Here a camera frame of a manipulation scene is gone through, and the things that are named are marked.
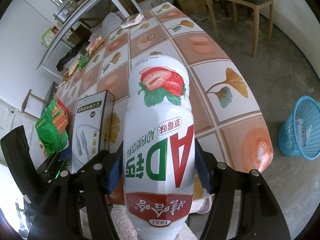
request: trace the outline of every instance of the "ad calcium milk drink bottle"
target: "ad calcium milk drink bottle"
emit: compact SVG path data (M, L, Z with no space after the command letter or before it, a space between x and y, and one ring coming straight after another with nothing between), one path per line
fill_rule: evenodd
M124 122L124 196L143 240L174 240L194 186L189 77L176 59L156 55L132 66Z

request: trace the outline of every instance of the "white sticker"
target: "white sticker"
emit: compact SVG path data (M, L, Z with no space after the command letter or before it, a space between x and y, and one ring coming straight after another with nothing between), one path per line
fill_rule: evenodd
M24 199L25 199L29 204L31 203L31 201L30 201L30 199L28 198L27 195L23 195L23 197L24 197Z
M164 227L171 223L170 220L163 220L163 219L150 219L149 223L156 227Z
M306 138L306 127L304 119L297 119L296 120L296 132L298 143L301 148L306 146L307 138Z

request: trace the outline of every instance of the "red bottle label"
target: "red bottle label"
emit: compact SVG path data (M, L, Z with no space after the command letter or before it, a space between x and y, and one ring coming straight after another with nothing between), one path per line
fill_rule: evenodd
M193 195L126 193L129 213L152 227L167 227L189 214Z

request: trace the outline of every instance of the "concrete floor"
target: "concrete floor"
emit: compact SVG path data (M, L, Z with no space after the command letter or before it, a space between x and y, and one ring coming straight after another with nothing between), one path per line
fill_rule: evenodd
M301 96L307 95L320 102L320 82L300 51L280 30L273 28L267 41L268 22L260 17L259 42L254 58L252 48L253 23L246 8L238 8L238 24L225 17L218 3L214 4L218 38L213 34L209 13L191 16L229 55L254 94L267 123L274 157L262 173L282 209L291 238L304 228L320 201L320 158L307 161L302 157L288 157L281 153L277 135L280 126ZM236 233L239 194L236 194L234 215L228 239ZM198 239L207 214L193 214L189 226Z

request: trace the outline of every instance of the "brown box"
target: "brown box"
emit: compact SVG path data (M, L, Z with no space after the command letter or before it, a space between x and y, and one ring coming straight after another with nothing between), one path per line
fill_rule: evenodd
M203 0L175 0L177 7L186 15L193 15L207 11Z
M90 36L91 31L85 28L82 25L79 27L68 37L67 41L71 42L74 45L77 45L85 36Z

